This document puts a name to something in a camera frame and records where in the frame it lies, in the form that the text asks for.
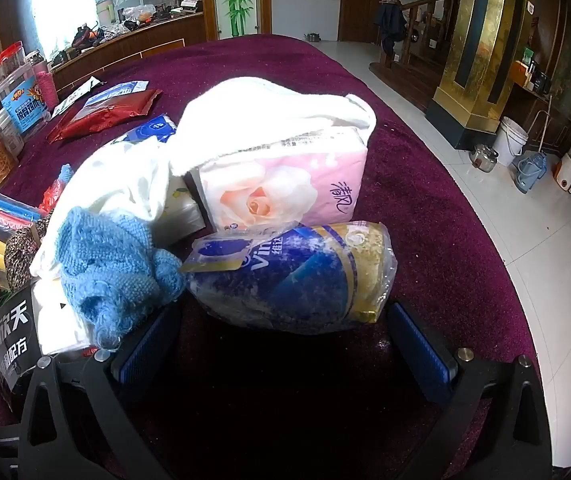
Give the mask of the blue knitted cloth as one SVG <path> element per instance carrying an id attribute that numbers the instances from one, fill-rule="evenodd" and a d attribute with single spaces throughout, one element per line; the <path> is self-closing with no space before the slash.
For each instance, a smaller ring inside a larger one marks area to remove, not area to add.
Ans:
<path id="1" fill-rule="evenodd" d="M 182 262 L 154 246 L 149 227 L 130 214 L 71 209 L 58 231 L 56 259 L 66 299 L 92 326 L 94 345 L 109 351 L 186 287 Z"/>

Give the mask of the white plastic bag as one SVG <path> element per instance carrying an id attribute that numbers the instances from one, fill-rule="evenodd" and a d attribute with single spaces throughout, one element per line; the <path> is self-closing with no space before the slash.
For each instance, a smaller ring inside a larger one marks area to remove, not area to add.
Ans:
<path id="1" fill-rule="evenodd" d="M 96 214 L 130 214 L 156 221 L 165 208 L 171 179 L 167 145 L 152 138 L 108 143 L 89 156 L 64 188 L 45 237 L 31 263 L 34 278 L 58 278 L 58 232 L 69 212 L 80 207 Z"/>

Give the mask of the blue gold tissue roll pack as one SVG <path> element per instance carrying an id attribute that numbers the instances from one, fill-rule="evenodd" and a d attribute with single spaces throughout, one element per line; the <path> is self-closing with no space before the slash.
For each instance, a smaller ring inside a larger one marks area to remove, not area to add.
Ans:
<path id="1" fill-rule="evenodd" d="M 320 334 L 377 322 L 397 259 L 383 224 L 356 221 L 208 235 L 180 271 L 231 323 Z"/>

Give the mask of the pink rose tissue pack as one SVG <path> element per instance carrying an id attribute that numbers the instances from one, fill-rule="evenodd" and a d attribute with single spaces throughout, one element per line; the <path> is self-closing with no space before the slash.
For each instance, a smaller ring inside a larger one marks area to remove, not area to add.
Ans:
<path id="1" fill-rule="evenodd" d="M 337 127 L 220 156 L 192 170 L 217 231 L 353 219 L 368 134 Z"/>

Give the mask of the white leaf-print tissue pack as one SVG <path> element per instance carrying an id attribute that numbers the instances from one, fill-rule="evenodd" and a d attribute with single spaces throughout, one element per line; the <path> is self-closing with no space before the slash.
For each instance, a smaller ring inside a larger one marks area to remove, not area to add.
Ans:
<path id="1" fill-rule="evenodd" d="M 152 223 L 154 245 L 168 247 L 205 228 L 200 207 L 185 185 L 169 190 L 164 210 Z"/>

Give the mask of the maroon velvet tablecloth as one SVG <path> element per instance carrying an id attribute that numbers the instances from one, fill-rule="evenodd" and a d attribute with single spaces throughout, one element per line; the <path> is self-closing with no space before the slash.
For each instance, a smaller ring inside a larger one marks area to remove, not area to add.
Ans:
<path id="1" fill-rule="evenodd" d="M 389 305 L 411 307 L 448 348 L 511 362 L 535 354 L 517 293 L 468 200 L 418 136 L 366 84 L 304 41 L 247 36 L 116 66 L 148 80 L 178 117 L 219 82 L 256 76 L 302 93 L 353 93 L 377 115 L 356 217 L 384 224 L 399 261 L 378 323 L 294 336 L 217 320 L 183 296 L 121 403 L 171 479 L 403 479 L 441 413 L 394 341 Z M 18 442 L 0 479 L 20 478 Z"/>

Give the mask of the blue cloth in red bag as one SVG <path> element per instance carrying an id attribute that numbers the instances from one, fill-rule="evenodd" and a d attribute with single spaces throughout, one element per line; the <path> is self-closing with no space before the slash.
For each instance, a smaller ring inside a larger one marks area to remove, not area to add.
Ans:
<path id="1" fill-rule="evenodd" d="M 42 201 L 38 209 L 43 214 L 51 214 L 63 193 L 66 185 L 70 182 L 74 174 L 74 170 L 70 164 L 62 165 L 58 177 L 54 179 L 51 186 L 46 189 L 43 194 Z"/>

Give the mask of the metal kettle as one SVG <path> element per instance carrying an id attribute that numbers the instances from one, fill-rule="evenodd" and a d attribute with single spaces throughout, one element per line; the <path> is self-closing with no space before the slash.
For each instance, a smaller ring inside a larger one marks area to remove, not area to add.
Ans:
<path id="1" fill-rule="evenodd" d="M 472 166 L 489 174 L 498 162 L 498 153 L 488 145 L 477 144 L 469 153 Z"/>

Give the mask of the white plastic bucket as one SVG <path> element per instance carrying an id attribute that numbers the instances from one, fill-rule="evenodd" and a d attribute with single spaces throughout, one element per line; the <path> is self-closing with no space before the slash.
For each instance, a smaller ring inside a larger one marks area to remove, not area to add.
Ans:
<path id="1" fill-rule="evenodd" d="M 513 119 L 503 116 L 493 144 L 499 165 L 510 166 L 514 159 L 522 155 L 527 142 L 527 132 Z"/>

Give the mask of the white folded towel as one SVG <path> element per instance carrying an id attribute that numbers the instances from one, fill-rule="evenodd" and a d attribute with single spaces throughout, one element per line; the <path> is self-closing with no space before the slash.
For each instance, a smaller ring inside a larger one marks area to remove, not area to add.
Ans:
<path id="1" fill-rule="evenodd" d="M 182 176 L 220 156 L 309 134 L 353 131 L 367 143 L 376 125 L 372 107 L 355 94 L 304 94 L 237 77 L 188 103 L 165 153 L 170 169 Z"/>

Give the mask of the blue label clear jar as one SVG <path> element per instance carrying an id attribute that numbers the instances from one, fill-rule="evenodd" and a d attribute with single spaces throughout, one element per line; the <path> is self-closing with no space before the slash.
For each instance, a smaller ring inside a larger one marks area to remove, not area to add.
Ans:
<path id="1" fill-rule="evenodd" d="M 0 102 L 22 136 L 28 136 L 50 117 L 30 64 L 21 65 L 1 81 Z"/>

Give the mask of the white leaflet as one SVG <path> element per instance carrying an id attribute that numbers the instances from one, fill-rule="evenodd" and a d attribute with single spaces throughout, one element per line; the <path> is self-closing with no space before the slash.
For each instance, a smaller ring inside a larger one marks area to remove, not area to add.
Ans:
<path id="1" fill-rule="evenodd" d="M 95 76 L 89 77 L 84 84 L 76 88 L 69 96 L 67 96 L 61 103 L 59 103 L 51 114 L 51 117 L 57 117 L 66 112 L 75 102 L 86 96 L 90 91 L 96 87 L 101 86 L 102 81 Z"/>

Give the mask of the wooden cabinet counter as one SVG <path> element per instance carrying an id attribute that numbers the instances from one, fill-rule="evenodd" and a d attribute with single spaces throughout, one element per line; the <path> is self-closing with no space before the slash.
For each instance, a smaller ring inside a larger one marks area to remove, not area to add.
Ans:
<path id="1" fill-rule="evenodd" d="M 200 44 L 206 40 L 202 13 L 172 18 L 129 32 L 87 49 L 71 61 L 54 68 L 54 84 L 60 94 L 74 89 L 90 76 L 135 58 Z"/>

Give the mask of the red lid clear jar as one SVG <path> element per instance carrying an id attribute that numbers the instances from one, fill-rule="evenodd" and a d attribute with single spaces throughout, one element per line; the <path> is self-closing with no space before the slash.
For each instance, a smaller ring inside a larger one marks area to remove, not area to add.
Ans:
<path id="1" fill-rule="evenodd" d="M 0 52 L 0 84 L 25 63 L 22 41 L 17 41 Z"/>

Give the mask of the person in dark jacket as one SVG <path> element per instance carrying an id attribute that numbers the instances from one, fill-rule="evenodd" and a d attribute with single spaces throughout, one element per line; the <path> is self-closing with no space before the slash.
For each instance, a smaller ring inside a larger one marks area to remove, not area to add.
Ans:
<path id="1" fill-rule="evenodd" d="M 380 2 L 374 25 L 380 32 L 382 49 L 381 63 L 389 67 L 395 61 L 395 46 L 407 37 L 407 21 L 401 0 L 384 0 Z"/>

